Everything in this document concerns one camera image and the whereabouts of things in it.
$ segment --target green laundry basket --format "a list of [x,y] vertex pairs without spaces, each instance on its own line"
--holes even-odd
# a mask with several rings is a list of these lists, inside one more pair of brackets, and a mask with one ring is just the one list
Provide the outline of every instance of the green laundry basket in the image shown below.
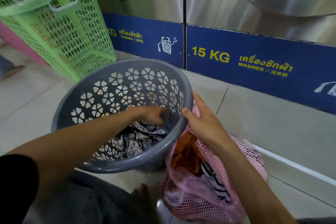
[[97,0],[0,0],[0,20],[75,81],[117,60]]

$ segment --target person's leg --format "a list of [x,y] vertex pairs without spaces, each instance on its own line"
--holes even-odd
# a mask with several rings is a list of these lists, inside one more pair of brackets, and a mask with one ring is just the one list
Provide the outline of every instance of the person's leg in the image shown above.
[[24,69],[24,66],[14,66],[13,62],[0,54],[0,82]]

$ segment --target gray plastic basket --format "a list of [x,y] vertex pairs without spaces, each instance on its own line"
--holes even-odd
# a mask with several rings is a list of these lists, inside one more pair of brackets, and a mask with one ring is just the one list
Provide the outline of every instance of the gray plastic basket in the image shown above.
[[164,128],[168,134],[161,142],[137,156],[120,160],[109,157],[112,152],[107,143],[78,168],[92,173],[130,169],[155,172],[164,167],[164,158],[187,126],[181,109],[193,107],[188,79],[180,69],[164,61],[118,61],[88,75],[73,86],[58,105],[51,131],[150,103],[170,111]]

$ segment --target tile floor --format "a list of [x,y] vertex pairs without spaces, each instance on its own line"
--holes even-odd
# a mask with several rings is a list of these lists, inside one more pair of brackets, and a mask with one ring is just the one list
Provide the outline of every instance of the tile floor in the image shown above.
[[[50,132],[51,120],[57,105],[74,85],[74,82],[63,78],[50,67],[32,62],[27,56],[11,47],[0,48],[0,53],[16,65],[26,66],[26,69],[22,72],[0,83],[0,154],[4,154],[20,144]],[[118,52],[118,56],[121,58],[133,57],[132,55],[125,56],[120,52]],[[258,123],[263,121],[263,116],[264,119],[274,120],[273,117],[268,117],[265,112],[260,111],[263,108],[262,106],[256,105],[253,110],[248,109],[253,106],[252,104],[246,107],[246,102],[250,98],[258,98],[259,93],[252,94],[249,90],[244,90],[241,87],[229,86],[228,83],[189,71],[183,72],[188,77],[192,88],[201,95],[214,113],[218,113],[221,122],[232,132],[241,133],[248,140],[250,137],[254,140],[257,138],[256,135],[269,136],[267,133],[263,134],[256,131],[257,129],[251,129],[255,124],[257,124],[257,128],[260,127]],[[298,106],[292,103],[292,108],[300,108]],[[284,114],[281,113],[281,110],[276,109],[275,111],[279,113],[280,118],[278,118],[281,120],[281,115]],[[297,113],[298,116],[293,119],[303,119],[305,116],[312,114]],[[324,113],[317,115],[320,115],[321,119],[329,120],[331,118]],[[333,132],[329,125],[325,126],[328,126],[328,133]],[[323,124],[320,124],[320,127],[325,130]],[[127,171],[119,174],[97,176],[120,186],[126,191],[132,191],[141,182],[146,183],[151,191],[153,201],[156,201],[159,197],[159,186],[164,173],[143,174],[138,171]],[[296,218],[336,215],[336,208],[289,186],[279,179],[270,177],[269,184]],[[162,201],[158,201],[157,208],[160,212],[162,224],[184,223],[173,217],[164,207]]]

